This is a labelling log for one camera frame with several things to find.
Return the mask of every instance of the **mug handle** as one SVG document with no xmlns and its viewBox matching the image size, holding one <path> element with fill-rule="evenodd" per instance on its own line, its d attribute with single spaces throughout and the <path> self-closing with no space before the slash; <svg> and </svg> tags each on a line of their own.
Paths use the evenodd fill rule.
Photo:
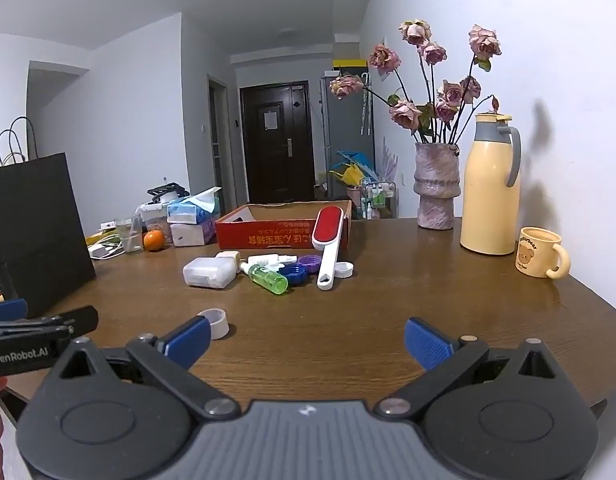
<svg viewBox="0 0 616 480">
<path fill-rule="evenodd" d="M 559 278 L 563 278 L 570 272 L 570 256 L 566 252 L 566 250 L 560 246 L 559 244 L 555 244 L 552 246 L 554 251 L 557 251 L 560 258 L 559 269 L 546 270 L 546 276 L 548 276 L 551 280 L 558 280 Z"/>
</svg>

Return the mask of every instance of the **yellow mug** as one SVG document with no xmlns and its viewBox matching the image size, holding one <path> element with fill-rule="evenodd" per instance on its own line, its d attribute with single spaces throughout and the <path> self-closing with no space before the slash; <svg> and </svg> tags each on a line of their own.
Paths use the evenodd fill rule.
<svg viewBox="0 0 616 480">
<path fill-rule="evenodd" d="M 561 243 L 562 237 L 557 233 L 540 227 L 523 227 L 519 235 L 515 267 L 533 278 L 558 280 L 567 276 L 570 272 L 570 256 Z"/>
</svg>

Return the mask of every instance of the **pink rose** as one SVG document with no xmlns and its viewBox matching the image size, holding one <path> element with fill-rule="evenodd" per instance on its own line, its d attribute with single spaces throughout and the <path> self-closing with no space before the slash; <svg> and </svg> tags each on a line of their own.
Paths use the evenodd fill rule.
<svg viewBox="0 0 616 480">
<path fill-rule="evenodd" d="M 497 39 L 497 33 L 494 30 L 474 25 L 468 33 L 470 48 L 477 56 L 477 59 L 490 59 L 492 56 L 501 55 L 501 43 Z"/>
<path fill-rule="evenodd" d="M 415 22 L 403 22 L 399 26 L 403 40 L 409 44 L 421 46 L 425 40 L 429 40 L 432 36 L 430 25 L 424 20 L 416 20 Z"/>
<path fill-rule="evenodd" d="M 439 87 L 437 94 L 450 106 L 459 106 L 461 104 L 461 96 L 464 95 L 464 87 L 459 83 L 448 83 L 444 79 L 443 85 Z"/>
<path fill-rule="evenodd" d="M 368 63 L 370 63 L 371 66 L 377 67 L 379 75 L 385 75 L 399 68 L 401 59 L 399 59 L 399 56 L 397 56 L 394 50 L 380 43 L 374 47 L 373 53 L 368 59 Z"/>
<path fill-rule="evenodd" d="M 473 78 L 472 76 L 469 77 L 470 80 L 468 78 L 462 79 L 459 84 L 461 85 L 461 88 L 463 88 L 466 92 L 466 94 L 464 94 L 464 101 L 466 101 L 468 104 L 472 104 L 472 101 L 474 99 L 478 99 L 479 96 L 482 94 L 482 86 L 477 83 L 477 80 L 475 78 Z"/>
<path fill-rule="evenodd" d="M 441 100 L 435 107 L 437 111 L 437 117 L 439 117 L 444 123 L 449 123 L 454 119 L 454 115 L 457 113 L 456 107 L 451 107 L 447 102 Z"/>
<path fill-rule="evenodd" d="M 390 119 L 407 130 L 416 130 L 419 127 L 421 113 L 410 101 L 398 101 L 390 107 Z"/>
<path fill-rule="evenodd" d="M 340 75 L 330 82 L 330 91 L 339 99 L 354 94 L 363 88 L 363 81 L 358 75 Z"/>
<path fill-rule="evenodd" d="M 425 62 L 431 66 L 444 59 L 448 59 L 448 56 L 445 54 L 445 49 L 430 40 L 425 40 L 424 44 L 419 47 L 419 54 L 421 54 Z"/>
</svg>

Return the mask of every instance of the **tape roll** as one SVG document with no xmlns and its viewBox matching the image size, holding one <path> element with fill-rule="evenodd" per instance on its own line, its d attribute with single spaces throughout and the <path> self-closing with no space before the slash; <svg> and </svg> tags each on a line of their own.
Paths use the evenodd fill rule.
<svg viewBox="0 0 616 480">
<path fill-rule="evenodd" d="M 220 308 L 209 308 L 203 312 L 199 312 L 197 316 L 205 316 L 210 322 L 210 334 L 211 339 L 221 339 L 228 335 L 230 326 L 228 325 L 228 317 L 225 310 Z"/>
</svg>

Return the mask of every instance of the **door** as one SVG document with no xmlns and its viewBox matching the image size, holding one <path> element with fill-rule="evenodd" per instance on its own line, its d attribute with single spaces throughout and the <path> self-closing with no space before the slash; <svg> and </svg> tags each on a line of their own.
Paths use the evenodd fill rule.
<svg viewBox="0 0 616 480">
<path fill-rule="evenodd" d="M 330 170 L 345 159 L 337 152 L 361 152 L 374 169 L 374 130 L 372 100 L 366 92 L 337 99 L 329 90 L 334 77 L 322 79 L 321 101 L 323 103 L 326 143 L 326 165 Z M 328 173 L 328 196 L 345 196 L 345 186 Z"/>
<path fill-rule="evenodd" d="M 314 199 L 307 81 L 241 89 L 249 201 Z"/>
</svg>

